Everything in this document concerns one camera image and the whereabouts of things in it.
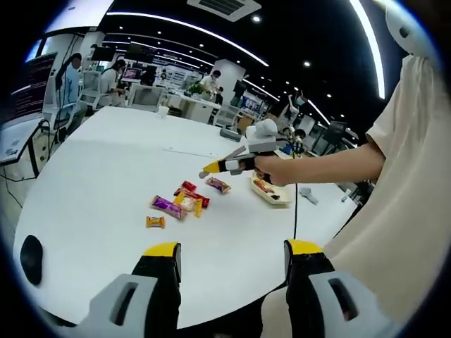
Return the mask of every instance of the hand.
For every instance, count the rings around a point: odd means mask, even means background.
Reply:
[[[284,187],[289,182],[289,171],[286,168],[288,162],[277,156],[257,156],[255,158],[255,171],[257,176],[263,179],[264,174],[271,176],[271,182],[279,187]]]

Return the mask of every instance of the chair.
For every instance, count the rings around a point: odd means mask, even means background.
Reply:
[[[88,106],[92,107],[95,111],[99,105],[100,98],[111,104],[111,100],[108,100],[109,94],[101,93],[101,72],[94,72],[92,70],[86,70],[83,72],[83,90],[80,94],[80,101],[85,102]]]
[[[157,112],[166,93],[167,89],[163,87],[133,84],[128,98],[128,106],[143,111]]]
[[[239,108],[223,104],[214,117],[213,125],[218,127],[234,127],[239,112]]]
[[[76,103],[65,104],[61,107],[61,112],[58,114],[60,107],[56,95],[59,95],[59,92],[56,91],[55,77],[51,76],[49,81],[47,81],[44,105],[42,106],[42,115],[50,124],[50,134],[57,134],[59,130],[68,127],[72,123],[75,106],[77,105]]]

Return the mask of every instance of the beige shirt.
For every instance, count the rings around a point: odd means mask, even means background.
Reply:
[[[451,105],[431,64],[408,56],[368,131],[386,157],[368,203],[325,248],[402,322],[437,277],[451,238]]]

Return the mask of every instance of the red candy wrapper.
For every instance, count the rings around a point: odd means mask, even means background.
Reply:
[[[193,192],[197,188],[194,184],[192,184],[191,182],[188,182],[188,181],[184,181],[182,183],[182,187],[190,190],[191,192]]]
[[[210,199],[203,197],[202,195],[196,194],[195,192],[191,192],[186,188],[178,188],[176,192],[174,192],[174,196],[178,196],[180,192],[184,192],[186,196],[192,197],[193,199],[201,199],[202,200],[202,208],[207,209],[210,203]]]
[[[150,203],[152,208],[159,209],[178,220],[182,220],[186,216],[186,211],[182,207],[165,200],[163,197],[156,195]]]

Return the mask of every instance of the long hair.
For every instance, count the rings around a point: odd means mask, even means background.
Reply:
[[[106,70],[104,70],[102,72],[102,74],[104,74],[107,70],[110,70],[110,69],[114,69],[116,72],[118,72],[119,67],[125,67],[125,66],[126,66],[126,63],[123,58],[121,60],[116,60],[116,62],[110,68],[107,68]]]
[[[63,74],[66,72],[66,70],[68,69],[69,64],[73,61],[74,58],[78,58],[79,60],[82,59],[82,54],[80,53],[75,53],[73,55],[71,55],[65,63],[63,63],[63,65],[61,66],[61,68],[59,68],[59,71],[56,74],[55,77],[55,89],[59,90],[61,88],[61,86],[63,85]]]

